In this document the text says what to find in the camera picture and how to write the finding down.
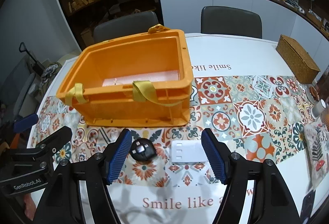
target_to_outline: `yellow container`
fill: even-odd
[[[193,73],[184,32],[155,30],[152,27],[149,33],[87,47],[56,96],[81,113],[89,125],[174,127],[187,124]],[[162,72],[177,78],[120,83],[157,77]]]

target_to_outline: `patterned tablecloth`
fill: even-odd
[[[305,149],[303,125],[313,121],[313,105],[305,87],[296,78],[284,76],[195,78],[190,122],[176,128],[131,128],[133,138],[150,139],[158,155],[150,162],[137,162],[129,155],[117,182],[156,187],[218,183],[208,162],[171,162],[171,141],[199,140],[204,128],[211,128],[219,141],[248,160],[287,160]],[[73,136],[55,154],[55,164],[63,158],[83,161],[102,152],[122,130],[86,125],[74,108],[49,96],[32,134],[31,147],[64,125],[72,129]]]

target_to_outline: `orange plastic crate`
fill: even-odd
[[[177,80],[152,82],[158,103],[135,101],[133,84],[103,86],[108,78],[178,71]],[[86,48],[76,60],[56,96],[65,103],[76,83],[83,84],[86,103],[74,97],[72,106],[88,125],[106,127],[174,127],[190,120],[193,73],[184,32],[168,30],[103,41]]]

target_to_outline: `smartphone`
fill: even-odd
[[[310,191],[303,200],[302,211],[300,212],[300,223],[307,224],[312,214],[315,199],[315,190]]]

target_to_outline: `wicker box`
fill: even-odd
[[[279,52],[300,83],[312,84],[320,69],[295,39],[281,35],[276,51]]]

